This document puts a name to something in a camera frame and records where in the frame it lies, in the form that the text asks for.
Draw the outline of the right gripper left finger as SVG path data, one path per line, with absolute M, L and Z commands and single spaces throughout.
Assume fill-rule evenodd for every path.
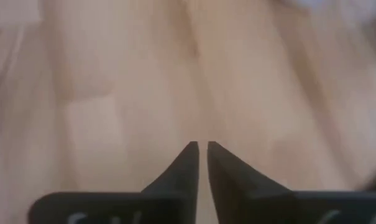
M 55 192 L 36 200 L 29 224 L 194 223 L 199 147 L 189 142 L 170 166 L 140 192 Z

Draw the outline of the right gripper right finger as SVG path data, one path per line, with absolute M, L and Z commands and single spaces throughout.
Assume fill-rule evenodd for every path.
M 290 190 L 215 141 L 207 158 L 219 223 L 376 223 L 376 184 L 363 191 Z

